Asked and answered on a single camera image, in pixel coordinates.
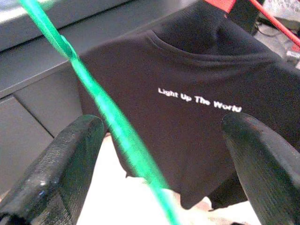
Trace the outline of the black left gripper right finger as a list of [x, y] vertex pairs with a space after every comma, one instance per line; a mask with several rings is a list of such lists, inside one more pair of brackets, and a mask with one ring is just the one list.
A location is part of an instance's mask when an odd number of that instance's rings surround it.
[[246, 113], [222, 119], [222, 132], [242, 188], [262, 225], [300, 223], [300, 154]]

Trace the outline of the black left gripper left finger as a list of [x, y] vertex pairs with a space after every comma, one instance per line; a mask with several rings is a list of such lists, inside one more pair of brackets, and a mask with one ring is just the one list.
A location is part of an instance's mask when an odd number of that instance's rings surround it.
[[105, 135], [102, 120], [83, 115], [64, 128], [0, 203], [3, 225], [75, 225]]

